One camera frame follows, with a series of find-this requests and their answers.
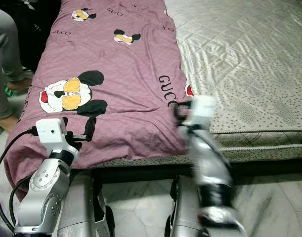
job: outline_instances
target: wheel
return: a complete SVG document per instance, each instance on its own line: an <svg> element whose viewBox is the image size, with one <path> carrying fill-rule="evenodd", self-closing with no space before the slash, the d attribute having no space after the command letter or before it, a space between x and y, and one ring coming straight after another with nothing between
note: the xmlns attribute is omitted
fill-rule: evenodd
<svg viewBox="0 0 302 237"><path fill-rule="evenodd" d="M166 225L165 225L165 232L164 237L170 237L171 235L171 216L167 218Z"/></svg>
<svg viewBox="0 0 302 237"><path fill-rule="evenodd" d="M106 206L106 219L107 224L110 232L110 237L115 237L115 219L113 217L113 212L110 208L110 206Z"/></svg>
<svg viewBox="0 0 302 237"><path fill-rule="evenodd" d="M177 200L177 183L179 181L179 176L177 176L176 178L174 178L173 182L172 182L172 186L171 186L171 198L176 202Z"/></svg>

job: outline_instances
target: metal leg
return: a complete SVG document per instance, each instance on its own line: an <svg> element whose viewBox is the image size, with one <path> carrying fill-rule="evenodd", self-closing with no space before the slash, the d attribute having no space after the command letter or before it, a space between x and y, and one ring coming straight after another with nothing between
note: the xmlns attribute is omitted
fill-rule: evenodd
<svg viewBox="0 0 302 237"><path fill-rule="evenodd" d="M58 237L96 237L90 170L78 173L69 188L58 226Z"/></svg>
<svg viewBox="0 0 302 237"><path fill-rule="evenodd" d="M176 200L171 215L171 237L196 237L200 233L201 225L198 222L199 200L197 186L192 178L181 176L175 183Z"/></svg>
<svg viewBox="0 0 302 237"><path fill-rule="evenodd" d="M98 195L98 201L100 204L100 208L103 211L103 216L101 220L95 222L95 228L99 234L99 237L110 237L110 230L106 218L106 205L101 191Z"/></svg>

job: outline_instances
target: quilted mattress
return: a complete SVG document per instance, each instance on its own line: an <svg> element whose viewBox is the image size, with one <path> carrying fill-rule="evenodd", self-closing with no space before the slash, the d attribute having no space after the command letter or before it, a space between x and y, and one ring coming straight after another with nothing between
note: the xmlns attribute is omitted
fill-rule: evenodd
<svg viewBox="0 0 302 237"><path fill-rule="evenodd" d="M302 0L166 0L185 94L217 99L211 132L234 162L302 158ZM184 156L99 166L190 163Z"/></svg>

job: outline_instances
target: pink blanket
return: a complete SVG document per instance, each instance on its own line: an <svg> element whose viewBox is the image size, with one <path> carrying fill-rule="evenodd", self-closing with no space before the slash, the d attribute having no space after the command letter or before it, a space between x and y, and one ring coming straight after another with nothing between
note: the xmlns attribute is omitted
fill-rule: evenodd
<svg viewBox="0 0 302 237"><path fill-rule="evenodd" d="M163 0L63 0L8 142L44 118L67 117L67 130L82 134L96 116L93 141L83 144L75 168L182 154L172 107L185 99L185 86ZM20 138L5 159L10 182L46 157L38 137Z"/></svg>

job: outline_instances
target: black mouse ear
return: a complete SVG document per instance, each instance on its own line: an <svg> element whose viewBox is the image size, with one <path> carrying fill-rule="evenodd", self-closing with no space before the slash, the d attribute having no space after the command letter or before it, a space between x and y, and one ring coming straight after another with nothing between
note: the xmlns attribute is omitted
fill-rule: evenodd
<svg viewBox="0 0 302 237"><path fill-rule="evenodd" d="M91 14L91 15L89 15L89 16L88 16L88 18L93 19L93 18L96 18L96 16L97 16L97 14L95 13L95 14Z"/></svg>
<svg viewBox="0 0 302 237"><path fill-rule="evenodd" d="M115 30L114 31L114 34L115 35L123 35L125 32L124 31L122 31L122 30Z"/></svg>
<svg viewBox="0 0 302 237"><path fill-rule="evenodd" d="M87 117L97 117L106 113L107 102L104 100L91 100L77 108L77 114Z"/></svg>
<svg viewBox="0 0 302 237"><path fill-rule="evenodd" d="M78 76L78 79L83 84L94 86L94 85L101 85L105 77L100 71L88 71L80 74Z"/></svg>
<svg viewBox="0 0 302 237"><path fill-rule="evenodd" d="M139 40L141 38L141 35L140 34L137 34L137 35L133 35L132 36L132 39L133 40Z"/></svg>

